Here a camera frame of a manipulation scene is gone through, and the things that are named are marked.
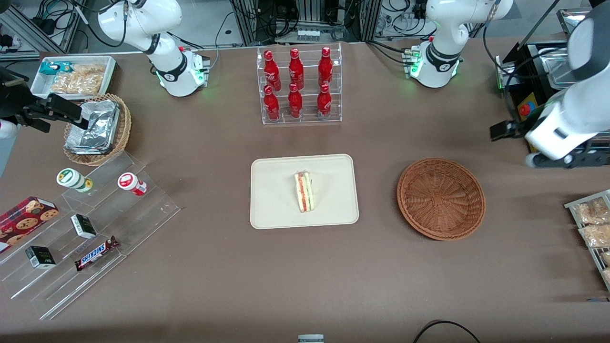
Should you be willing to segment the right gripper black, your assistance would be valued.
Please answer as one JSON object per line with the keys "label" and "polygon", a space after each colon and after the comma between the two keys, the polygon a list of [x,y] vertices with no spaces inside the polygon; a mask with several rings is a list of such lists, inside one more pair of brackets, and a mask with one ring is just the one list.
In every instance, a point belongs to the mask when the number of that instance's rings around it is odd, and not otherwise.
{"label": "right gripper black", "polygon": [[[62,121],[87,130],[89,121],[82,115],[78,104],[57,94],[50,94],[46,99],[34,96],[28,86],[29,77],[8,68],[0,68],[0,117],[3,120],[21,126],[31,127],[43,133],[49,133],[51,125],[44,120]],[[23,108],[33,106],[34,118],[22,114]]]}

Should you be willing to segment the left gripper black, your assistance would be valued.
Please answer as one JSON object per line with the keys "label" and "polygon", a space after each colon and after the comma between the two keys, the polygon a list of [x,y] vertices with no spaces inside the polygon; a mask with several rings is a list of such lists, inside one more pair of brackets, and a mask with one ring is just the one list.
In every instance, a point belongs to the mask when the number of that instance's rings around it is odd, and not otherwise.
{"label": "left gripper black", "polygon": [[[491,141],[501,139],[523,138],[527,131],[523,122],[517,120],[505,120],[491,126]],[[579,156],[579,166],[594,167],[609,165],[610,141],[603,139],[590,139],[581,146],[581,152],[572,151],[560,159],[551,159],[542,152],[534,152],[527,155],[527,166],[532,169],[573,169],[575,159]]]}

